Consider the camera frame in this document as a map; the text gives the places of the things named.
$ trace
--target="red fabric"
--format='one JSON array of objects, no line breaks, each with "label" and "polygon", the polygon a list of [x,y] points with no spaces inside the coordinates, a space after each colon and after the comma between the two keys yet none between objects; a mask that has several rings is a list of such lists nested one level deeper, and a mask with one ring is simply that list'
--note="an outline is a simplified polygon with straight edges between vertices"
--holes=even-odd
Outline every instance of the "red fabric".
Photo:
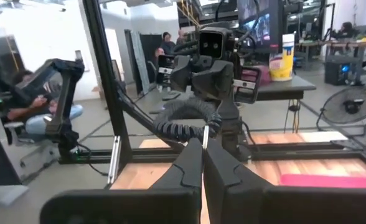
[{"label": "red fabric", "polygon": [[[256,65],[254,67],[259,68],[262,72],[261,79],[260,79],[261,86],[271,83],[269,67],[267,67],[265,65]],[[243,69],[242,80],[255,82],[255,78],[256,78],[256,72]]]},{"label": "red fabric", "polygon": [[366,189],[366,177],[284,174],[280,185],[295,187],[337,187]]}]

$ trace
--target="wooden tabletop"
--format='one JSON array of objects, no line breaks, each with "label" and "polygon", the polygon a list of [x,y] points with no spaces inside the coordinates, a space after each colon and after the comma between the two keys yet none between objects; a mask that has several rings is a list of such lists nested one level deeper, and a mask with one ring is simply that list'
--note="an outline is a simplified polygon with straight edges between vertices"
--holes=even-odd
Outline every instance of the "wooden tabletop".
[{"label": "wooden tabletop", "polygon": [[[336,131],[298,133],[298,134],[253,134],[257,144],[278,144],[292,142],[323,142],[347,139]],[[159,139],[147,139],[141,148],[167,147]],[[291,161],[250,161],[244,163],[247,168],[278,185],[283,174],[339,175],[366,177],[366,164],[360,159],[325,159]],[[170,168],[171,163],[127,164],[110,190],[148,189]],[[208,206],[205,188],[202,186],[201,224],[209,224]]]},{"label": "wooden tabletop", "polygon": [[312,46],[319,46],[319,45],[323,45],[323,41],[312,41],[312,42],[302,42],[302,43],[297,43],[295,44],[295,46],[299,46],[299,47],[312,47]]},{"label": "wooden tabletop", "polygon": [[333,46],[333,47],[366,47],[366,41],[365,42],[339,42],[335,40],[328,40],[328,41],[313,41],[313,42],[303,42],[303,43],[297,43],[295,46],[298,47],[312,47],[312,46],[318,46],[318,45],[326,45],[326,46]]},{"label": "wooden tabletop", "polygon": [[335,42],[335,41],[327,41],[324,43],[329,47],[366,47],[365,42]]}]

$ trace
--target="workbench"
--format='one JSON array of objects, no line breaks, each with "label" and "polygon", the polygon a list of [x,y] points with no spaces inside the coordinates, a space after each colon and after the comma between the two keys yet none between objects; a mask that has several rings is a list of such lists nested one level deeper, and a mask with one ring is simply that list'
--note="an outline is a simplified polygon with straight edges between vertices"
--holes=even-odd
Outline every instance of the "workbench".
[{"label": "workbench", "polygon": [[[258,90],[257,101],[270,101],[270,100],[301,100],[305,91],[315,90],[316,86],[312,83],[304,80],[301,77],[294,76],[291,81],[285,82],[271,82],[267,85],[260,86]],[[242,98],[250,98],[250,90],[248,92],[245,89],[241,89],[238,96]],[[177,100],[186,100],[192,96],[192,93],[181,94]],[[154,110],[150,111],[150,114],[159,114],[165,102],[159,102]]]},{"label": "workbench", "polygon": [[[302,134],[254,134],[253,138],[257,144],[285,144],[288,142],[321,142],[330,141],[335,138],[344,138],[341,133],[315,132]],[[140,148],[166,147],[160,139],[144,140]],[[366,163],[360,159],[331,158],[331,159],[290,159],[290,160],[268,160],[248,161],[244,165],[266,179],[273,185],[279,185],[279,179],[283,174],[307,174],[307,175],[339,175],[366,177]],[[118,189],[148,189],[157,181],[171,163],[147,163],[127,164],[110,190]],[[204,183],[202,186],[202,209],[201,223],[209,224],[207,200],[205,197]]]}]

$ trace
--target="computer tower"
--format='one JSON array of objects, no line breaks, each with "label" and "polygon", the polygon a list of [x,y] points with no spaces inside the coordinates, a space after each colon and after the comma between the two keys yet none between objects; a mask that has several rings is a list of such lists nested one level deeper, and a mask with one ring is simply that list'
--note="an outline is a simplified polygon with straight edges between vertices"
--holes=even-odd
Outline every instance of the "computer tower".
[{"label": "computer tower", "polygon": [[324,83],[346,85],[352,62],[346,56],[330,56],[325,63]]}]

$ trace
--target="floor fan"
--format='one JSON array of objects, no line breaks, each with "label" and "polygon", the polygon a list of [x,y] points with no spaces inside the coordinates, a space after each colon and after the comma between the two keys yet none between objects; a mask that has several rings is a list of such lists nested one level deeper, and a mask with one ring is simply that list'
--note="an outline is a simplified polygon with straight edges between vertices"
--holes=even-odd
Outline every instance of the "floor fan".
[{"label": "floor fan", "polygon": [[[321,108],[316,121],[319,131],[320,120],[323,119],[333,124],[351,124],[366,119],[366,87],[349,87],[332,95]],[[363,132],[351,137],[365,136],[366,124]]]}]

